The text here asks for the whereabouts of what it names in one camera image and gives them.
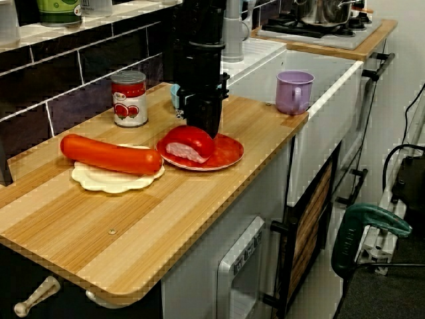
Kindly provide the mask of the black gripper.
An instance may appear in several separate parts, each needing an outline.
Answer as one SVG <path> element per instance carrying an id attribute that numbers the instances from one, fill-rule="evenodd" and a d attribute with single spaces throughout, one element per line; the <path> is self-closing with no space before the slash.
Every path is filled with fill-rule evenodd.
<path id="1" fill-rule="evenodd" d="M 218 134 L 222 100 L 186 99 L 195 94 L 215 94 L 228 98 L 227 73 L 220 73 L 222 48 L 175 48 L 175 82 L 179 85 L 175 115 L 187 119 L 188 126 L 206 132 L 212 139 Z"/>

